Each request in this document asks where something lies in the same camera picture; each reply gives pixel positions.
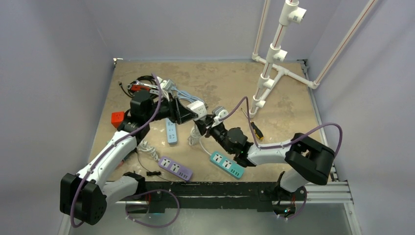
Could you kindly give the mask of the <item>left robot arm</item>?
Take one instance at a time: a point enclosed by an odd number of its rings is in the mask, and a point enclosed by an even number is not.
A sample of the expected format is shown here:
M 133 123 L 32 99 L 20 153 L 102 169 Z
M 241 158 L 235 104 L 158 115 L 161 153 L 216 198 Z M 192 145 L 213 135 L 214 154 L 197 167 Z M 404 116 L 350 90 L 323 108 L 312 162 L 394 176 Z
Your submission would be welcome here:
M 205 105 L 195 101 L 187 106 L 178 98 L 159 92 L 154 101 L 149 91 L 134 94 L 130 109 L 124 115 L 110 142 L 89 164 L 75 174 L 67 173 L 60 182 L 60 211 L 75 220 L 96 224 L 108 205 L 130 196 L 140 200 L 146 194 L 145 178 L 128 172 L 121 179 L 106 184 L 112 172 L 128 154 L 133 152 L 150 130 L 150 122 L 169 119 L 176 124 L 197 120 L 206 115 Z

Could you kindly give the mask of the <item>light blue power strip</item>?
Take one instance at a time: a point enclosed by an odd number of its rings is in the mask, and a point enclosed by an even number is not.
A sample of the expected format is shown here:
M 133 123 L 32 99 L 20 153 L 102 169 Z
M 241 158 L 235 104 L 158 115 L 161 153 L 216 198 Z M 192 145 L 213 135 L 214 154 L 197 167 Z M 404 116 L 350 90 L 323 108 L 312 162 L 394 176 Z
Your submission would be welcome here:
M 165 119 L 166 123 L 166 137 L 167 143 L 169 145 L 176 145 L 178 143 L 176 123 L 172 122 L 170 119 Z

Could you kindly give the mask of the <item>white cube power socket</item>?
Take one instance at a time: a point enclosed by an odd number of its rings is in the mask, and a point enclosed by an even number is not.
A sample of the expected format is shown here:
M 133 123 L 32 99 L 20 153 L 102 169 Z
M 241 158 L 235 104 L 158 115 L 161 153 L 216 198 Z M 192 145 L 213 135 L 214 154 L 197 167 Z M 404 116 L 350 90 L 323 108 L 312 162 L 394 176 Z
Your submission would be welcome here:
M 200 100 L 188 104 L 187 108 L 197 115 L 193 120 L 203 119 L 207 115 L 205 103 Z

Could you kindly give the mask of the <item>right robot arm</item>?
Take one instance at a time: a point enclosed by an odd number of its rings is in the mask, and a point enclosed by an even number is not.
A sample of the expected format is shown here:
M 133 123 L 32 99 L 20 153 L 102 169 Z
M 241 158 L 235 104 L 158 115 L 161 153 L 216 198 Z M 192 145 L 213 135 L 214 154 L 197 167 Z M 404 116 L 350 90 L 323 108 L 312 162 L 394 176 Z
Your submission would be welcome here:
M 336 153 L 303 133 L 275 144 L 255 144 L 248 141 L 239 127 L 226 129 L 224 124 L 213 125 L 208 119 L 195 125 L 204 137 L 212 137 L 242 167 L 263 164 L 288 164 L 291 169 L 282 174 L 275 185 L 276 196 L 287 199 L 307 183 L 326 185 Z

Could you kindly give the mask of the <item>aluminium frame rail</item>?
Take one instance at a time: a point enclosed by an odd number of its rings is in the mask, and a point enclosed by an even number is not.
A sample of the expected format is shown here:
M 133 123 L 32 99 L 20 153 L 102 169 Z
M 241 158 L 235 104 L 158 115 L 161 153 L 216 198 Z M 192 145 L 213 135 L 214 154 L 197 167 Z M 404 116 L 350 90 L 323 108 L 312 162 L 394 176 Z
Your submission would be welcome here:
M 75 225 L 96 224 L 115 203 L 149 206 L 150 213 L 170 208 L 251 209 L 275 212 L 286 220 L 299 217 L 310 204 L 340 204 L 352 234 L 361 233 L 346 182 L 308 184 L 294 193 L 282 192 L 272 182 L 145 182 L 129 177 L 102 187 L 78 180 L 61 182 L 60 209 L 70 214 L 71 206 L 75 207 Z

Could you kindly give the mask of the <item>white PVC pipe frame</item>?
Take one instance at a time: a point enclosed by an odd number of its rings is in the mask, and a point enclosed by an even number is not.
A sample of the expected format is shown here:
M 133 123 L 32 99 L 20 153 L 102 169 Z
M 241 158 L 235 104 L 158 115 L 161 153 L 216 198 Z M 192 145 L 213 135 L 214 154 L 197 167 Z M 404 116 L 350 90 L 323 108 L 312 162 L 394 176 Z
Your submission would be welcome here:
M 291 77 L 297 80 L 298 82 L 305 84 L 307 87 L 311 89 L 316 89 L 320 85 L 325 75 L 334 65 L 337 58 L 346 48 L 347 44 L 352 39 L 354 34 L 357 32 L 361 24 L 368 17 L 372 9 L 377 5 L 377 3 L 378 1 L 376 0 L 369 0 L 367 2 L 362 12 L 359 14 L 351 28 L 348 30 L 344 38 L 341 40 L 334 53 L 331 55 L 326 65 L 323 67 L 322 71 L 319 73 L 318 77 L 314 81 L 309 81 L 299 75 L 294 74 L 288 69 L 278 65 L 279 62 L 284 61 L 287 55 L 287 51 L 284 51 L 281 48 L 281 43 L 289 25 L 300 24 L 303 21 L 307 10 L 299 7 L 298 0 L 286 0 L 284 2 L 278 20 L 278 27 L 274 39 L 269 45 L 266 58 L 261 58 L 259 56 L 259 47 L 270 6 L 269 0 L 264 1 L 264 7 L 260 18 L 260 24 L 257 32 L 255 46 L 252 52 L 252 60 L 254 60 L 255 62 L 262 63 L 264 65 L 264 68 L 258 79 L 257 88 L 252 100 L 252 105 L 250 108 L 248 108 L 248 117 L 253 118 L 256 115 L 257 111 L 263 108 L 263 106 L 266 103 L 266 98 L 268 97 L 272 89 L 275 87 L 277 82 L 283 76 Z

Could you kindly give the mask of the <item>yellow black screwdriver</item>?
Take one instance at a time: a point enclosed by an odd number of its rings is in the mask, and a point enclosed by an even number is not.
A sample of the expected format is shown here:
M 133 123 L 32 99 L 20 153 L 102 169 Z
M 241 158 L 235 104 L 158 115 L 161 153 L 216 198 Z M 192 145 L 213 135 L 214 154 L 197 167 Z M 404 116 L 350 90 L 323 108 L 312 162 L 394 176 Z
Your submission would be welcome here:
M 249 116 L 244 111 L 244 109 L 243 108 L 240 108 L 240 110 L 245 115 L 245 117 L 247 119 L 249 119 Z M 252 130 L 254 132 L 255 138 L 258 139 L 258 140 L 263 140 L 264 139 L 264 135 L 263 135 L 262 131 L 257 127 L 257 125 L 253 121 L 249 121 L 249 123 L 250 123 L 250 126 L 251 126 L 251 128 L 252 128 Z

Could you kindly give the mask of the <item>red cube socket adapter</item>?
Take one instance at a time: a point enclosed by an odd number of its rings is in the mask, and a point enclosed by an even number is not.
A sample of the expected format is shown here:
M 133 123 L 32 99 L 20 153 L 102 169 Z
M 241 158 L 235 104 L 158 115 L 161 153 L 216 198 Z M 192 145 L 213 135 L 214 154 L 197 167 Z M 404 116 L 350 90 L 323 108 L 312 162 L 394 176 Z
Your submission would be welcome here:
M 121 125 L 121 123 L 124 120 L 124 116 L 125 116 L 124 111 L 113 112 L 111 114 L 111 124 L 115 129 L 117 129 Z

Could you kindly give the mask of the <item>purple power strip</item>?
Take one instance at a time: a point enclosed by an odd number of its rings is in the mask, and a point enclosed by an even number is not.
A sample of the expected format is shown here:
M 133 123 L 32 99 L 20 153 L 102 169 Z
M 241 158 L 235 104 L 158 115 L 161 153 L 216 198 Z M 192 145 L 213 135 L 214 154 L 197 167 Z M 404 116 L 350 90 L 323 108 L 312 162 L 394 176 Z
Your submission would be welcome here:
M 180 164 L 180 163 L 178 163 L 178 162 L 176 162 L 176 161 L 174 161 L 174 160 L 172 160 L 168 157 L 162 157 L 158 161 L 158 165 L 162 169 L 168 171 L 169 173 L 171 173 L 171 174 L 173 174 L 173 175 L 175 175 L 175 176 L 179 177 L 180 179 L 182 179 L 184 181 L 187 181 L 187 182 L 190 181 L 190 178 L 193 174 L 193 171 L 190 168 L 188 168 L 188 167 L 186 167 L 186 166 L 184 166 L 184 165 L 182 165 L 182 164 Z

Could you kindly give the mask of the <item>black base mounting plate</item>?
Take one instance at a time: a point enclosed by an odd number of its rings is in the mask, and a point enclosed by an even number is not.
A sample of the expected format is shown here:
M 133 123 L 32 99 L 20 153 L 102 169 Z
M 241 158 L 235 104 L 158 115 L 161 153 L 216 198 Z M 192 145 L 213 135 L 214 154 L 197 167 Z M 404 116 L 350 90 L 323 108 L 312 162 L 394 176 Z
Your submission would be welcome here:
M 142 202 L 150 213 L 165 209 L 235 209 L 284 213 L 292 202 L 305 200 L 305 187 L 293 193 L 277 192 L 275 182 L 146 182 L 140 193 L 127 196 L 129 204 Z

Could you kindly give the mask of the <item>teal power strip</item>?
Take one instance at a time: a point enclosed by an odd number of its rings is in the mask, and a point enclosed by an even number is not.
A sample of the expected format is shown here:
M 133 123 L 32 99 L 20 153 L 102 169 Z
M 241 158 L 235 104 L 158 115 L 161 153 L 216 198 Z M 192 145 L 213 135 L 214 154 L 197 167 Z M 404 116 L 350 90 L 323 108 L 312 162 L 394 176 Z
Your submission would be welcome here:
M 241 179 L 244 174 L 243 167 L 218 151 L 211 154 L 210 161 L 235 179 Z

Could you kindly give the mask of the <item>red handled adjustable wrench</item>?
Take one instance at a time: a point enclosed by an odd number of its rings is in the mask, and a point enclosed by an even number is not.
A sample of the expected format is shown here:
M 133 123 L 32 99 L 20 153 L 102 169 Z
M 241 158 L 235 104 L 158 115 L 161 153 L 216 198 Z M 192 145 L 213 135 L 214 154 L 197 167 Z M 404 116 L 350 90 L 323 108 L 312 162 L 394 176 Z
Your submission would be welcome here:
M 159 94 L 159 89 L 156 85 L 146 84 L 139 81 L 135 81 L 132 84 L 127 85 L 127 90 L 132 94 L 135 95 L 136 92 L 139 91 L 148 91 L 150 94 Z

